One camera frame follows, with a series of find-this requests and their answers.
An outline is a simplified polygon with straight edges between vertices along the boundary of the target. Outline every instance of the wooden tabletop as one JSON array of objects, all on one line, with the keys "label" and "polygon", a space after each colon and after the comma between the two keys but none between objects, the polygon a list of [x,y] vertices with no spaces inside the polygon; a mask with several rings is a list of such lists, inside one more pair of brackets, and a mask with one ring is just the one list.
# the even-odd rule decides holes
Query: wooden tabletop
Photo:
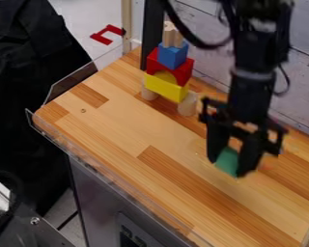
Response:
[{"label": "wooden tabletop", "polygon": [[[309,237],[309,137],[290,129],[284,154],[263,161],[273,169],[231,178],[208,161],[206,127],[197,116],[180,116],[164,98],[141,98],[139,53],[43,106],[35,124],[200,246],[303,245]],[[226,98],[197,79],[190,88]]]}]

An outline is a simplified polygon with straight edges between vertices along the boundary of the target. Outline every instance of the black bag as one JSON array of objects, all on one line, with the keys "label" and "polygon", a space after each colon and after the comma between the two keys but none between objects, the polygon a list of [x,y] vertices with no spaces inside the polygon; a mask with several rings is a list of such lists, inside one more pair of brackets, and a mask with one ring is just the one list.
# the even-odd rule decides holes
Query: black bag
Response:
[{"label": "black bag", "polygon": [[50,186],[58,191],[67,172],[63,154],[29,126],[25,109],[39,109],[53,83],[89,62],[47,0],[0,0],[0,170],[29,184],[34,201]]}]

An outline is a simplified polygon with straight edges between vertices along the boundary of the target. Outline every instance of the yellow block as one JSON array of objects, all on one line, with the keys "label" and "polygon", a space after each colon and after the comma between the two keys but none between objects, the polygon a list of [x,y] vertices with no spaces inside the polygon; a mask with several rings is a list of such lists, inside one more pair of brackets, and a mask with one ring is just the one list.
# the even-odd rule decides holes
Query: yellow block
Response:
[{"label": "yellow block", "polygon": [[155,75],[146,73],[145,76],[145,87],[147,89],[177,103],[183,101],[189,91],[188,84],[184,87],[179,86],[174,75],[168,71],[160,71]]}]

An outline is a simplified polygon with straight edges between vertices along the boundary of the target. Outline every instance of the red block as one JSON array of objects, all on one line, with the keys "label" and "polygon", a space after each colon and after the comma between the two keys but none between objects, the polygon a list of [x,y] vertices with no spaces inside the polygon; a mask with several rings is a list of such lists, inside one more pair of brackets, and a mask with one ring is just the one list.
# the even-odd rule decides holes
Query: red block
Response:
[{"label": "red block", "polygon": [[187,58],[186,62],[177,69],[169,69],[157,60],[158,49],[156,48],[147,59],[147,74],[154,75],[158,71],[166,70],[171,72],[177,79],[178,85],[184,87],[192,75],[194,60]]}]

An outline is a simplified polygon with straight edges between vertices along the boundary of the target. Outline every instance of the green block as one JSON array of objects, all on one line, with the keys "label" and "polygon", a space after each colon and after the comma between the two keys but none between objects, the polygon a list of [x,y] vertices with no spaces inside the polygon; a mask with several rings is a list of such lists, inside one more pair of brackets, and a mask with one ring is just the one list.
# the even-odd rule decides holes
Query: green block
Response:
[{"label": "green block", "polygon": [[236,178],[239,167],[239,153],[231,148],[225,148],[217,158],[215,166],[222,172]]}]

